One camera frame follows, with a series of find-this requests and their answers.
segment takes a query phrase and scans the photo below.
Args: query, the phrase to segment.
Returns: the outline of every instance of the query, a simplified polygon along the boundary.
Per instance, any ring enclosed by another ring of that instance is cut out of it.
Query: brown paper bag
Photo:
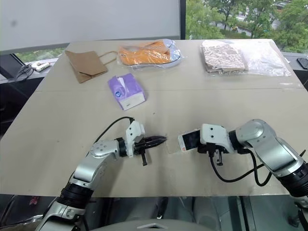
[[[65,54],[68,56],[68,59],[75,72],[78,82],[83,83],[84,81],[104,74],[108,71],[105,64],[100,61],[100,57],[112,52],[115,51],[107,52],[101,56],[98,56],[95,51],[85,53],[74,53],[71,51],[65,51]]]

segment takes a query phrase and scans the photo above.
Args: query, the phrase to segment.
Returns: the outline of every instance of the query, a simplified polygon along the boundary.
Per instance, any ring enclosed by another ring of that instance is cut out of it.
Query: clear plastic bag
[[[181,62],[181,53],[175,41],[166,38],[123,45],[119,48],[118,54],[118,62],[131,68],[168,68]]]
[[[257,74],[290,76],[273,40],[205,40],[201,51],[207,72],[215,74]]]

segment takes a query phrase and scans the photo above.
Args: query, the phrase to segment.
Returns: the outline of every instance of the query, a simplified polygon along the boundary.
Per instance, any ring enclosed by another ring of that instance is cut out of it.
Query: clear plastic sheet
[[[273,40],[205,40],[201,51],[207,72],[290,76],[291,73],[272,48]]]
[[[169,68],[181,62],[181,53],[175,41],[166,38],[123,45],[119,48],[118,54],[118,62],[131,68]]]

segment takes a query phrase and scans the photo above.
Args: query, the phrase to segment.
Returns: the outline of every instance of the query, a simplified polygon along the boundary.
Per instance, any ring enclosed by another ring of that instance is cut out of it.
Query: tissue box
[[[114,76],[108,85],[124,111],[145,101],[143,89],[132,74]]]

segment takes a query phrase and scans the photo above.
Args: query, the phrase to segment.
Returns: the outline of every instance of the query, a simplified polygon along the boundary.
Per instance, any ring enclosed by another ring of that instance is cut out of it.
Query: window
[[[64,50],[65,48],[56,48],[48,50],[21,52],[16,53],[15,55],[24,63],[29,63],[33,61],[58,58]]]
[[[186,39],[273,39],[308,52],[308,0],[186,0]]]

